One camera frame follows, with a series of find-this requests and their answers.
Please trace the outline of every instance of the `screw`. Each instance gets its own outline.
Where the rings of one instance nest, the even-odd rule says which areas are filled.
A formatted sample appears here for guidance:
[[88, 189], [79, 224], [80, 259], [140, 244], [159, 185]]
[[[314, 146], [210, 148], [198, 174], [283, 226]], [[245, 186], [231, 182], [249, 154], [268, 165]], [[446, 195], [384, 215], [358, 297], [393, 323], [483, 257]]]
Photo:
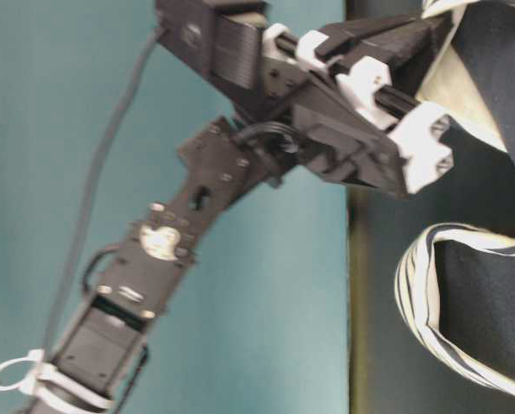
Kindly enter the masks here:
[[450, 120], [446, 116], [444, 116], [431, 126], [431, 133], [434, 137], [439, 139], [441, 138], [441, 135], [443, 135], [445, 132], [449, 130], [449, 128]]
[[151, 211], [160, 212], [160, 211], [163, 211], [164, 209], [165, 209], [165, 205], [163, 205], [162, 203], [151, 203], [150, 204]]
[[177, 248], [174, 253], [177, 257], [186, 257], [188, 255], [188, 250], [185, 248]]
[[113, 289], [111, 289], [109, 286], [106, 285], [100, 285], [96, 291], [102, 295], [109, 295], [113, 292]]
[[143, 310], [142, 313], [141, 313], [141, 316], [144, 319], [154, 319], [155, 318], [155, 313], [150, 311], [150, 310]]
[[386, 154], [386, 153], [380, 153], [378, 155], [378, 160], [382, 163], [382, 164], [389, 164], [389, 155]]
[[241, 166], [242, 168], [248, 168], [249, 167], [249, 160], [246, 160], [245, 158], [239, 158], [236, 162], [238, 166]]

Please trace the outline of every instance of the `teal wall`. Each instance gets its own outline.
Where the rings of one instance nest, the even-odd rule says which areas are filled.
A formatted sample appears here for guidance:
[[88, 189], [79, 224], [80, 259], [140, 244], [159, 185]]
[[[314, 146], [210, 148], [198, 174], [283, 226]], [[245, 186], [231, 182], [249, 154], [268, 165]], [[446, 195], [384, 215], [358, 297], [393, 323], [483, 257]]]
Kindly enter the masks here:
[[[299, 35], [343, 16], [342, 0], [272, 3], [271, 21]], [[149, 0], [0, 0], [0, 361], [40, 345], [91, 151], [153, 22]], [[223, 98], [156, 51], [105, 167], [85, 257], [174, 194], [185, 174], [175, 147], [222, 113]], [[223, 216], [125, 412], [347, 412], [344, 201], [300, 169]], [[0, 395], [0, 413], [21, 402]]]

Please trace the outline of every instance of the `white fabric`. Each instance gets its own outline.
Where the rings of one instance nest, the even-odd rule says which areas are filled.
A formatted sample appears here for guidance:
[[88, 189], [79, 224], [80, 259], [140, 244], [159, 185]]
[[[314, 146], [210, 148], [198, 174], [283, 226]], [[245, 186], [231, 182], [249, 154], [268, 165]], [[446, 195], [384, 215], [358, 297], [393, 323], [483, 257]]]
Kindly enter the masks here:
[[423, 18], [451, 11], [455, 26], [417, 94], [418, 100], [441, 104], [473, 136], [506, 152], [499, 129], [468, 70], [450, 46], [468, 5], [485, 0], [424, 0]]

